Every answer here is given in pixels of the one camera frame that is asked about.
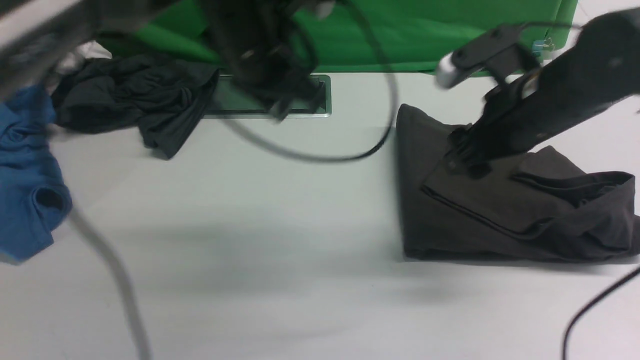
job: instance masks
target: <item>black cable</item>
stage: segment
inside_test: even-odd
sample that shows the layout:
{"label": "black cable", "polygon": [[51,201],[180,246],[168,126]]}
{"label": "black cable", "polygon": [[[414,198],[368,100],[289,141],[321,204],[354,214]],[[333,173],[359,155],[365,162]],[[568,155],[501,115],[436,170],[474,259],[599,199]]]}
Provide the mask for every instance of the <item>black cable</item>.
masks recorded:
{"label": "black cable", "polygon": [[571,335],[571,331],[573,330],[573,327],[578,322],[578,320],[580,320],[589,310],[593,309],[594,306],[596,306],[601,301],[603,301],[604,298],[606,298],[612,292],[624,286],[626,283],[628,283],[638,275],[640,275],[640,266],[637,267],[635,270],[631,271],[629,274],[625,275],[622,279],[616,281],[613,285],[611,285],[607,289],[605,289],[598,296],[593,298],[593,300],[589,301],[589,303],[587,303],[584,307],[582,307],[582,309],[580,309],[580,311],[578,311],[576,315],[573,316],[573,318],[569,322],[569,325],[567,325],[566,330],[564,330],[564,338],[562,342],[562,360],[568,359],[567,350],[568,350],[569,336]]}
{"label": "black cable", "polygon": [[[223,118],[222,122],[228,126],[233,132],[239,135],[241,138],[246,141],[260,147],[263,150],[266,150],[272,154],[278,155],[283,158],[287,158],[290,160],[298,160],[304,161],[308,163],[347,163],[351,161],[358,161],[364,158],[368,158],[369,156],[375,154],[378,150],[380,150],[384,144],[387,142],[389,138],[389,134],[391,130],[393,130],[394,122],[396,119],[396,113],[398,109],[399,103],[399,95],[398,95],[398,85],[396,75],[393,74],[393,68],[391,67],[390,61],[387,57],[387,54],[382,49],[382,45],[376,38],[376,35],[373,33],[371,29],[371,24],[364,16],[362,11],[354,4],[351,0],[338,0],[342,6],[344,6],[348,11],[353,20],[360,26],[360,29],[364,33],[367,42],[371,46],[371,49],[374,52],[374,55],[383,68],[383,72],[385,73],[385,77],[387,79],[387,85],[389,87],[390,92],[390,102],[391,109],[389,109],[389,121],[387,123],[387,128],[385,132],[382,134],[382,137],[378,141],[374,147],[369,149],[366,152],[357,155],[349,155],[349,156],[318,156],[312,154],[304,154],[302,152],[297,152],[294,150],[287,149],[285,147],[281,147],[277,144],[271,143],[270,141],[263,139],[262,137],[252,133],[248,128],[244,127],[240,123],[235,120],[229,118]],[[214,107],[220,110],[219,104],[214,102]]]}
{"label": "black cable", "polygon": [[85,219],[77,206],[69,213],[69,221],[76,231],[82,235],[85,242],[95,251],[95,253],[104,261],[109,268],[109,272],[116,283],[118,294],[122,301],[122,307],[125,311],[125,317],[131,331],[133,344],[138,352],[139,360],[151,360],[151,346],[147,331],[140,316],[140,309],[136,301],[136,294],[133,290],[131,278],[127,270],[118,258],[116,252],[109,246],[107,240],[104,239]]}

